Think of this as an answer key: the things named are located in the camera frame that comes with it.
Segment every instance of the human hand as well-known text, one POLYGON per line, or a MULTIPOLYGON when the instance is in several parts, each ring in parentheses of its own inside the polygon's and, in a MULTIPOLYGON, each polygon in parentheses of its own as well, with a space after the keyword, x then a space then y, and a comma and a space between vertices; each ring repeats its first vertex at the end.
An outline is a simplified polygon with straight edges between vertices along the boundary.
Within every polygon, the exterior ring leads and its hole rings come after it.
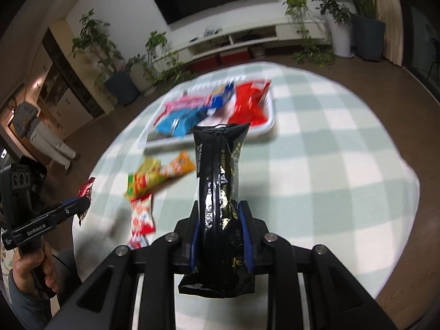
POLYGON ((45 283, 55 293, 59 290, 59 278, 55 268, 55 262, 51 248, 46 241, 43 241, 43 249, 35 249, 30 253, 21 255, 16 249, 12 258, 12 275, 15 285, 22 292, 29 294, 35 298, 39 298, 40 294, 35 287, 34 278, 30 273, 41 264, 45 273, 45 283))

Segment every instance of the checkered tablecloth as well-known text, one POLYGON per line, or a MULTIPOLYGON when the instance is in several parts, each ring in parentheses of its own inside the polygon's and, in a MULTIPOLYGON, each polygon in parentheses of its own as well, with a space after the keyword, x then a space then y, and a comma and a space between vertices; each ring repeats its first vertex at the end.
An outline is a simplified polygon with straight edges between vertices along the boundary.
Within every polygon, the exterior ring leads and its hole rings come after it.
MULTIPOLYGON (((377 296, 410 233, 419 202, 417 176, 371 110, 343 86, 316 74, 260 62, 209 73, 185 87, 239 75, 271 79, 276 111, 272 131, 244 143, 239 198, 271 232, 291 243, 326 244, 377 296)), ((81 227, 77 219, 73 223, 83 280, 116 246, 127 243, 127 174, 143 159, 136 140, 160 101, 118 135, 91 174, 96 177, 91 207, 81 227)), ((194 157, 192 146, 187 150, 194 157)), ((155 156, 164 164, 177 153, 155 156)), ((195 173, 157 192, 155 238, 188 217, 196 197, 195 173)), ((179 329, 264 329, 266 279, 258 277, 252 295, 216 300, 177 293, 175 305, 179 329)))

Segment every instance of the metal bolt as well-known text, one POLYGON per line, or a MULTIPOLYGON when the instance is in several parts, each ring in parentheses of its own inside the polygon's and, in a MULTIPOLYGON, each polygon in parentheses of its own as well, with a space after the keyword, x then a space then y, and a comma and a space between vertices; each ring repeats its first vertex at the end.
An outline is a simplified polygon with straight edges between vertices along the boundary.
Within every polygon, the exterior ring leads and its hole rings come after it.
POLYGON ((278 236, 275 233, 266 233, 265 240, 268 242, 275 242, 278 239, 278 236))
POLYGON ((115 250, 116 255, 126 255, 128 253, 127 246, 119 246, 115 250))
POLYGON ((324 246, 323 244, 317 244, 315 246, 315 252, 322 255, 322 254, 326 254, 328 252, 328 248, 326 246, 324 246))
POLYGON ((177 233, 174 233, 174 232, 170 232, 170 233, 168 233, 168 234, 165 235, 165 239, 166 239, 168 242, 174 242, 174 241, 177 241, 177 238, 179 238, 179 235, 178 235, 177 233))

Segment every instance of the wooden floor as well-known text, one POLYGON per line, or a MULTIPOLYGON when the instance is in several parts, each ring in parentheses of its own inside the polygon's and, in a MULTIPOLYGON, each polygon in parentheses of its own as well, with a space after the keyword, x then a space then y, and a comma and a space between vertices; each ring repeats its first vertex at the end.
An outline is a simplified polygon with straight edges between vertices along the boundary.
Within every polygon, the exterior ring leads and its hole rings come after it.
MULTIPOLYGON (((298 66, 291 56, 264 60, 316 72, 352 90, 378 116, 419 177, 421 198, 410 239, 377 298, 400 329, 408 327, 427 312, 440 291, 440 106, 406 70, 385 60, 369 63, 356 57, 338 58, 330 68, 298 66)), ((82 158, 74 162, 67 177, 58 165, 50 170, 47 203, 74 197, 110 143, 155 98, 139 98, 132 105, 117 107, 71 135, 67 144, 82 158)), ((71 247, 71 224, 64 223, 48 240, 58 250, 71 247)))

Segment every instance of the gray shirt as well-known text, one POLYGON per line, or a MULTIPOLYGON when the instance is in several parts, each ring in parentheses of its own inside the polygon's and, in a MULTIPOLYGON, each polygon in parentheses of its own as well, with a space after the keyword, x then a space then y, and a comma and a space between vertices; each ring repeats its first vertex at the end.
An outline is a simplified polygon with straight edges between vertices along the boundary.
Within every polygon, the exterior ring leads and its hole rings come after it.
POLYGON ((9 272, 9 295, 11 308, 26 330, 43 330, 52 319, 51 302, 34 298, 17 288, 9 272))
POLYGON ((37 125, 41 122, 37 118, 38 108, 32 104, 23 101, 14 110, 14 117, 12 118, 12 125, 18 137, 31 137, 37 125))

